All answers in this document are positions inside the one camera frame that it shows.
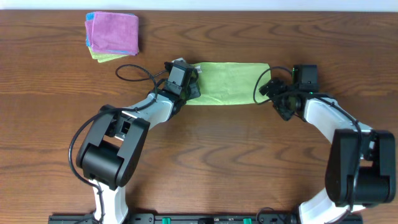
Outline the green microfiber cloth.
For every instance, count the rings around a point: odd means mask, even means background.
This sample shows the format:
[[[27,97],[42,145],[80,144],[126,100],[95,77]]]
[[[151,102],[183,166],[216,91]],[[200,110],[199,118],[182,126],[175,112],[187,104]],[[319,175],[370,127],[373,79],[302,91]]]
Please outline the green microfiber cloth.
[[[255,85],[271,79],[266,63],[201,62],[196,63],[201,96],[187,101],[193,106],[253,104]]]

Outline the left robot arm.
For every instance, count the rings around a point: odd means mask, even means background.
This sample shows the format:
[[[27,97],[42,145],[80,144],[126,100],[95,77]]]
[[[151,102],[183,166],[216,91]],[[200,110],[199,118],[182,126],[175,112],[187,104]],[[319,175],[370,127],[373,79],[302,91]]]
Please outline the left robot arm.
[[[188,100],[200,96],[198,72],[174,67],[169,77],[154,82],[154,89],[135,105],[116,108],[104,105],[83,124],[89,131],[70,162],[77,177],[93,187],[98,223],[123,223],[129,213],[125,186],[141,156],[148,132],[168,121]]]

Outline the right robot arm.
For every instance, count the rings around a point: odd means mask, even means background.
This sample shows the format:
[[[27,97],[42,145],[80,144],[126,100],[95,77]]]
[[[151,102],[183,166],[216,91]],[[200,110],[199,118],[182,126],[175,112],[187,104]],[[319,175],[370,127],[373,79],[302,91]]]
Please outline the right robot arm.
[[[325,187],[301,203],[287,223],[341,223],[355,212],[390,203],[396,196],[396,140],[346,112],[315,84],[286,85],[278,78],[255,86],[279,116],[297,115],[314,125],[331,144]]]

